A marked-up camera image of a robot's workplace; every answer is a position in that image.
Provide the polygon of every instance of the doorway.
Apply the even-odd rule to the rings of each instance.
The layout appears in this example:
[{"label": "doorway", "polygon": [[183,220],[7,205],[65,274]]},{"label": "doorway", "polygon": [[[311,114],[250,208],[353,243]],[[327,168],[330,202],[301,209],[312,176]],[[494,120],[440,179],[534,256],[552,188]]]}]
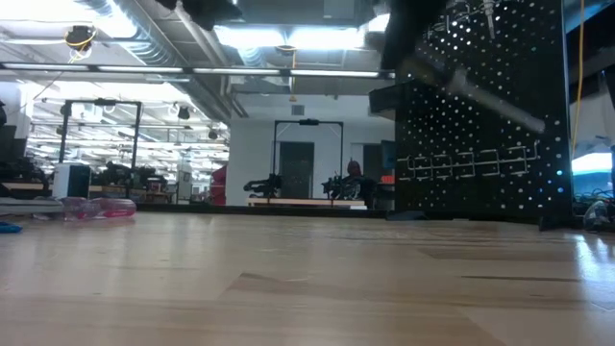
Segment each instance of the doorway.
[{"label": "doorway", "polygon": [[314,177],[314,143],[280,142],[282,198],[311,198]]}]

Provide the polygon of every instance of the blue object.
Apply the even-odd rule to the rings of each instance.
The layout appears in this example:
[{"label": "blue object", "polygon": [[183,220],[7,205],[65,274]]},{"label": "blue object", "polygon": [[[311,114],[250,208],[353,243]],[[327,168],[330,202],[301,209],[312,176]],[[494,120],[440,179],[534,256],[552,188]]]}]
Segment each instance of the blue object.
[{"label": "blue object", "polygon": [[10,224],[8,222],[0,222],[0,234],[16,234],[22,230],[21,226]]}]

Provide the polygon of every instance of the black pegboard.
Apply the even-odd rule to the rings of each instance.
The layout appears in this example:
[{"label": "black pegboard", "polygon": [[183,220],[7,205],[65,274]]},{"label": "black pegboard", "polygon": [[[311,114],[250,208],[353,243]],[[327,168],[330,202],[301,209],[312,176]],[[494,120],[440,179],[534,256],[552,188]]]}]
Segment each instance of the black pegboard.
[{"label": "black pegboard", "polygon": [[546,133],[444,88],[399,86],[397,211],[572,214],[561,1],[492,4],[493,30],[483,1],[457,2],[424,44],[448,68],[464,67],[471,82],[544,120]]}]

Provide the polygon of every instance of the table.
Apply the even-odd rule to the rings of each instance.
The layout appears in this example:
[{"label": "table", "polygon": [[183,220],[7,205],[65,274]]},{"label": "table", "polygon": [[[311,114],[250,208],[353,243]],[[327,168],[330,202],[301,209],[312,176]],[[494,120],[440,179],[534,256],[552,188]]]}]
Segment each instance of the table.
[{"label": "table", "polygon": [[287,206],[287,207],[329,207],[329,208],[360,208],[365,207],[364,201],[344,201],[328,199],[301,199],[301,198],[261,198],[249,197],[248,206]]}]

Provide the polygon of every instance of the hardwood floor plank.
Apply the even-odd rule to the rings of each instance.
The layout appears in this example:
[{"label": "hardwood floor plank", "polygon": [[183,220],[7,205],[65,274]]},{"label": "hardwood floor plank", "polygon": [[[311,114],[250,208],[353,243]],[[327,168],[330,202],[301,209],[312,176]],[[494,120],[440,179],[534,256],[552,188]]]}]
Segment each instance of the hardwood floor plank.
[{"label": "hardwood floor plank", "polygon": [[612,345],[610,235],[143,212],[20,222],[0,236],[2,346]]}]

